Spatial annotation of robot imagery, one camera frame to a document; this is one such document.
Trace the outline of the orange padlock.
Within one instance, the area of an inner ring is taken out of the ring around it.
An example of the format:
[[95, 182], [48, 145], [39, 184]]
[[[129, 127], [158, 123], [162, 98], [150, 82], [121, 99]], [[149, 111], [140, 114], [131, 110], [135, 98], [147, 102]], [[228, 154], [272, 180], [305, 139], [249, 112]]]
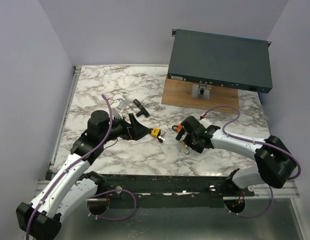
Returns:
[[173, 125], [172, 130], [179, 133], [182, 130], [183, 126], [182, 125]]

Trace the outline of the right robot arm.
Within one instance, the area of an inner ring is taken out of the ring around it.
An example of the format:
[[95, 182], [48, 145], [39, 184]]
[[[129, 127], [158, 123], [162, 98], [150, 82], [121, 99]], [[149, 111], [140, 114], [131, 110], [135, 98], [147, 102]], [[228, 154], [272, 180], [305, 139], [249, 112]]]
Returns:
[[236, 196], [248, 186], [267, 184], [280, 189], [290, 180], [299, 165], [283, 142], [276, 136], [266, 139], [248, 138], [212, 125], [206, 118], [187, 117], [180, 125], [174, 126], [176, 140], [182, 140], [197, 153], [204, 149], [226, 150], [249, 158], [254, 166], [234, 170], [225, 183], [225, 191]]

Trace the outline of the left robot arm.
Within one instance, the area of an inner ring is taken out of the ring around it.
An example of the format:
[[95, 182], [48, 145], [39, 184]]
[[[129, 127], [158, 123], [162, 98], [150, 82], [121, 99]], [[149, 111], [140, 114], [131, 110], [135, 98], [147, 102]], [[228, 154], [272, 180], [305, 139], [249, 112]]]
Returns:
[[75, 183], [103, 152], [106, 142], [117, 138], [137, 141], [150, 134], [151, 129], [139, 123], [132, 113], [129, 120], [112, 118], [103, 110], [91, 114], [87, 129], [73, 144], [62, 168], [30, 203], [22, 202], [17, 207], [19, 227], [26, 237], [53, 240], [63, 221], [85, 199], [105, 193], [104, 178], [96, 173], [96, 180], [86, 178], [79, 185]]

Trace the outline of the yellow padlock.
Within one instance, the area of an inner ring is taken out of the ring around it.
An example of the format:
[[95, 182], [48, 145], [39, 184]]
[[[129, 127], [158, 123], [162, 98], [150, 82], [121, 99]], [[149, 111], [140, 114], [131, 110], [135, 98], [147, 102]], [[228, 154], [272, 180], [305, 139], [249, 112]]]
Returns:
[[154, 137], [154, 138], [158, 138], [161, 134], [161, 129], [159, 128], [153, 128], [151, 130], [151, 136]]

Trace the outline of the small brass padlock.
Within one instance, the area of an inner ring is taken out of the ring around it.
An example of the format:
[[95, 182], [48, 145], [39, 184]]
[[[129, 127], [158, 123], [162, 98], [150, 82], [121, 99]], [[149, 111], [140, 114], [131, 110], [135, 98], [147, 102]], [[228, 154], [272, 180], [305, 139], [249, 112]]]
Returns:
[[183, 154], [185, 154], [185, 155], [189, 155], [190, 154], [190, 152], [191, 152], [191, 149], [189, 148], [189, 146], [187, 145], [187, 144], [183, 144], [183, 147], [182, 147], [182, 152], [183, 152]]

